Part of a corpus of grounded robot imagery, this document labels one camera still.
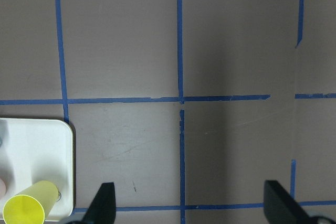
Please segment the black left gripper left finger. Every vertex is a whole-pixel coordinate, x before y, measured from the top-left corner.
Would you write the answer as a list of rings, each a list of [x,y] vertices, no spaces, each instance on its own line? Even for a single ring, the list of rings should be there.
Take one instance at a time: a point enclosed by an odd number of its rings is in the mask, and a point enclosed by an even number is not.
[[[81,223],[113,224],[116,218],[114,183],[102,183]]]

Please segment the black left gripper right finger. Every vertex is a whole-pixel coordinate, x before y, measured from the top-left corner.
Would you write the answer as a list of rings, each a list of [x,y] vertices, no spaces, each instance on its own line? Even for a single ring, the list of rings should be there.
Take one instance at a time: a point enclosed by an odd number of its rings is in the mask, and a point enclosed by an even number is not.
[[[271,224],[313,223],[313,220],[276,180],[264,182],[264,215]]]

